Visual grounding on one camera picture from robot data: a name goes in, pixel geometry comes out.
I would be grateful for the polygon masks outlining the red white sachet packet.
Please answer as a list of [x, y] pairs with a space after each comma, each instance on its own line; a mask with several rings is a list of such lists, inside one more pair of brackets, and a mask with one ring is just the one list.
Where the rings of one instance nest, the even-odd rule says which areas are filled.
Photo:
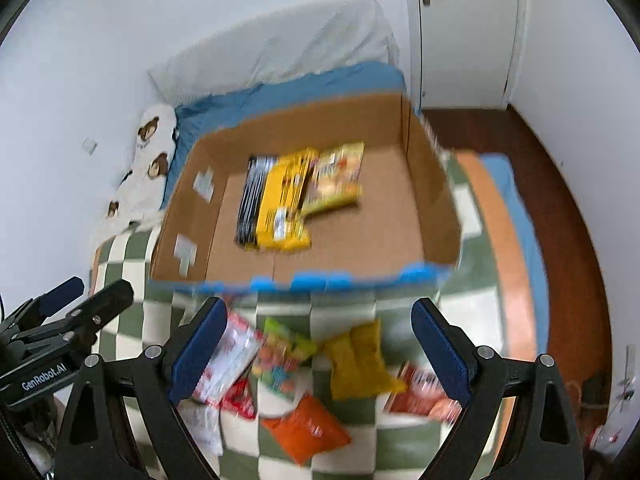
[[241, 315], [230, 312], [227, 327], [198, 380], [192, 399], [217, 406], [262, 346], [262, 333]]

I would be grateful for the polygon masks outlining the colourful candy ball bag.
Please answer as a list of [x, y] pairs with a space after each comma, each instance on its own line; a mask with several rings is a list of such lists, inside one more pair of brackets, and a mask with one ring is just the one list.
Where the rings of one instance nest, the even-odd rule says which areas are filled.
[[293, 400], [299, 367], [318, 352], [318, 344], [296, 333], [275, 318], [266, 318], [262, 346], [257, 351], [252, 375], [273, 393]]

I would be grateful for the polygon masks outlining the yellow black noodle packet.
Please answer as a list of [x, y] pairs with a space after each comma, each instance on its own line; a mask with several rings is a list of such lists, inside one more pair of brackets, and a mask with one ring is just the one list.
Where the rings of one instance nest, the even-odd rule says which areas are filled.
[[297, 252], [310, 247], [302, 203], [318, 152], [252, 155], [236, 218], [234, 241], [245, 250]]

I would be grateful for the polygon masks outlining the small red snack packet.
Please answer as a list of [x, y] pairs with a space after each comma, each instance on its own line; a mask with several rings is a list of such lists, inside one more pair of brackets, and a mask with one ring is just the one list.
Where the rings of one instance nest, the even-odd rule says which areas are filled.
[[229, 388], [220, 402], [220, 409], [242, 419], [254, 420], [256, 418], [256, 406], [247, 377], [239, 378]]

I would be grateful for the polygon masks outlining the yellow snack packet in box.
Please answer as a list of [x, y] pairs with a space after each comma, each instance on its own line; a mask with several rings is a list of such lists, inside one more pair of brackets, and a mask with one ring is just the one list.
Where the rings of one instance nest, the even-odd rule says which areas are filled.
[[359, 183], [364, 143], [343, 144], [325, 151], [312, 164], [300, 207], [303, 217], [322, 214], [356, 204], [362, 187]]

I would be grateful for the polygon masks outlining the red black noodle packet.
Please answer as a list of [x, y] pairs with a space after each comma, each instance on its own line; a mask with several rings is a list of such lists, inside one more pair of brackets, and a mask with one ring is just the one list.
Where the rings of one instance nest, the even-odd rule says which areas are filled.
[[426, 417], [450, 425], [458, 419], [462, 411], [460, 403], [447, 396], [432, 370], [405, 362], [397, 378], [405, 384], [405, 391], [388, 398], [385, 413]]

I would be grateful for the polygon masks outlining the orange snack bag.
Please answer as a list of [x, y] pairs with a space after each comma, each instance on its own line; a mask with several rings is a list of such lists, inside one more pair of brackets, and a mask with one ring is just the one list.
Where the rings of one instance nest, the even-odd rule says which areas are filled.
[[264, 418], [262, 426], [297, 465], [352, 444], [352, 437], [337, 418], [310, 393], [305, 393], [288, 414]]

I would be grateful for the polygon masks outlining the cardboard box with blue print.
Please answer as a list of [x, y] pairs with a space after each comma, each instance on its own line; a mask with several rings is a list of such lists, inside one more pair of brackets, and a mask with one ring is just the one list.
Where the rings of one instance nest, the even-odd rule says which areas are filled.
[[461, 224], [431, 133], [400, 92], [286, 108], [203, 136], [165, 212], [150, 277], [197, 290], [428, 282]]

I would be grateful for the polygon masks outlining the blue bed sheet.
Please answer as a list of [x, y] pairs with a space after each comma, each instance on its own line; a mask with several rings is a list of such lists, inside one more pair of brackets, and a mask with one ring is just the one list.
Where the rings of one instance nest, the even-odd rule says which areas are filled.
[[320, 74], [306, 74], [280, 84], [255, 84], [248, 89], [219, 96], [203, 96], [180, 105], [175, 109], [176, 150], [169, 166], [162, 206], [168, 206], [190, 151], [206, 134], [233, 128], [250, 118], [300, 104], [340, 96], [406, 90], [404, 75], [395, 66], [363, 62]]

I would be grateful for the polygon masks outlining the green white checkered blanket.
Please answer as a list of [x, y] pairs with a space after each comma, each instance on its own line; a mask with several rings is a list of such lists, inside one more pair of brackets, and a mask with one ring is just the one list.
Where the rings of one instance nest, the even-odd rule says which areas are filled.
[[[446, 283], [349, 294], [245, 296], [233, 309], [250, 324], [276, 321], [319, 351], [296, 370], [288, 394], [273, 391], [276, 362], [250, 374], [252, 419], [212, 413], [204, 425], [224, 479], [415, 479], [446, 440], [454, 406], [435, 388], [410, 323], [430, 297], [478, 346], [525, 360], [548, 342], [548, 286], [532, 222], [501, 155], [452, 154], [447, 172], [463, 223], [462, 256]], [[340, 422], [349, 445], [297, 463], [273, 437], [270, 419], [312, 396]]]

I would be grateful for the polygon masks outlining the bear print pillow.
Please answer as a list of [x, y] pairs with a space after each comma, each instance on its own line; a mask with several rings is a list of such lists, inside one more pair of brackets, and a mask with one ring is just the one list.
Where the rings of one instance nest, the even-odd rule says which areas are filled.
[[94, 252], [132, 224], [148, 223], [158, 217], [177, 136], [177, 118], [170, 105], [155, 104], [143, 113], [134, 136], [134, 160], [92, 238]]

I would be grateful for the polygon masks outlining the white pillow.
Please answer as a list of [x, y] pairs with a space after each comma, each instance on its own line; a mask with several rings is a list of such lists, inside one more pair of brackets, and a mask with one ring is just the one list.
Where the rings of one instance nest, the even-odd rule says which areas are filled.
[[364, 62], [399, 65], [378, 0], [317, 0], [216, 32], [155, 64], [149, 75], [165, 102], [177, 107]]

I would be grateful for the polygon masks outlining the white door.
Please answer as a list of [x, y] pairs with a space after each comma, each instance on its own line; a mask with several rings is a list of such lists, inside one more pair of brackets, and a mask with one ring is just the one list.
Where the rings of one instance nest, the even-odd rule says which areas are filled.
[[520, 62], [526, 0], [407, 4], [414, 104], [503, 110]]

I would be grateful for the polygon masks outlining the yellow snack bag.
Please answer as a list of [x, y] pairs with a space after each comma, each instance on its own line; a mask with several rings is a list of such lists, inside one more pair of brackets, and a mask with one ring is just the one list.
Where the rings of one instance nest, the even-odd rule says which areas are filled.
[[405, 384], [386, 370], [379, 320], [355, 326], [328, 339], [322, 351], [331, 363], [330, 389], [334, 401], [405, 391]]

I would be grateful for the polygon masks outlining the white silver snack packet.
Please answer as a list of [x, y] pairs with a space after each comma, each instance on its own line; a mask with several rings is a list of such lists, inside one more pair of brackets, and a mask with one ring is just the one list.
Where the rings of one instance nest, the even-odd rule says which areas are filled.
[[181, 401], [177, 410], [194, 442], [205, 452], [221, 456], [224, 446], [219, 411], [209, 404], [198, 403], [191, 399]]

